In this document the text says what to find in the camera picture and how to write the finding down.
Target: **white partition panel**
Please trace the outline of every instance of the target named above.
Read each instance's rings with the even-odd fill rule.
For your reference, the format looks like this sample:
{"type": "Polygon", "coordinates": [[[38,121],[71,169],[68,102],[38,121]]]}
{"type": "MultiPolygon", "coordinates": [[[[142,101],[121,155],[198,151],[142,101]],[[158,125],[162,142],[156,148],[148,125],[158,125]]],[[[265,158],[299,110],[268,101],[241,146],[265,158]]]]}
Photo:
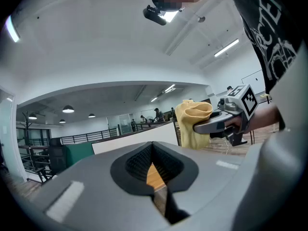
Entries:
{"type": "Polygon", "coordinates": [[[92,147],[94,154],[99,154],[107,151],[112,151],[127,145],[138,144],[148,141],[162,141],[178,145],[177,135],[174,129],[173,122],[123,138],[93,143],[92,147]]]}

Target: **black t-shirt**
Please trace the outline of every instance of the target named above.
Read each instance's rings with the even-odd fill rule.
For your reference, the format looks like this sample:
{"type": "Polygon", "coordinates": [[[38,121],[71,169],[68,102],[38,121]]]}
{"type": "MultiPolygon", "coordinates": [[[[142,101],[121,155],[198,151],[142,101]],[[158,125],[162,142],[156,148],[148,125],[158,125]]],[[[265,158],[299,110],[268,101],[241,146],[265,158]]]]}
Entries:
{"type": "Polygon", "coordinates": [[[260,61],[266,93],[296,57],[302,42],[298,15],[304,11],[290,0],[233,0],[260,61]]]}

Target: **white tape strip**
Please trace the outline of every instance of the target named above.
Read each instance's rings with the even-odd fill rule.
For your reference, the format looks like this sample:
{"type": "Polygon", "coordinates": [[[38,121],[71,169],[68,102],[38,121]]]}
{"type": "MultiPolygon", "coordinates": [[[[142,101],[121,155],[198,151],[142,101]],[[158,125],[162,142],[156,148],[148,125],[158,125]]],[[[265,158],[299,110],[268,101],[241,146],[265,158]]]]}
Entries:
{"type": "Polygon", "coordinates": [[[238,165],[230,164],[230,163],[223,162],[223,161],[220,161],[220,160],[218,160],[218,161],[216,162],[216,165],[222,166],[222,167],[231,168],[231,169],[238,169],[238,168],[239,168],[238,165]]]}
{"type": "Polygon", "coordinates": [[[60,198],[46,211],[46,215],[62,223],[84,190],[84,184],[72,181],[60,198]]]}

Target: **chair backrest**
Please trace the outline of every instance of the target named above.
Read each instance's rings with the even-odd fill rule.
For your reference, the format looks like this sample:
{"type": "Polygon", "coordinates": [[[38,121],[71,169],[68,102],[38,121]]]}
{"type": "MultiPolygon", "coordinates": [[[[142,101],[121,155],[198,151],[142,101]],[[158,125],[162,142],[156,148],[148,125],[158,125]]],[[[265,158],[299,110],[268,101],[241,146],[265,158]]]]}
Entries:
{"type": "Polygon", "coordinates": [[[58,174],[66,169],[66,146],[61,144],[60,138],[50,140],[48,154],[53,174],[58,174]]]}

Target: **black and white marker cube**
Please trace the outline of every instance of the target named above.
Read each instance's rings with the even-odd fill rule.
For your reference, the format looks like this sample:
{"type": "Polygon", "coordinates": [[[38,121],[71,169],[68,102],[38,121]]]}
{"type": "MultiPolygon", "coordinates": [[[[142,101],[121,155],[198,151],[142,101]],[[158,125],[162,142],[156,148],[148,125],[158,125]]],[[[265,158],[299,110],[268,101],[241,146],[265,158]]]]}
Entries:
{"type": "Polygon", "coordinates": [[[227,97],[229,102],[234,102],[239,108],[243,109],[247,119],[250,120],[258,106],[251,86],[249,84],[239,85],[227,97]]]}

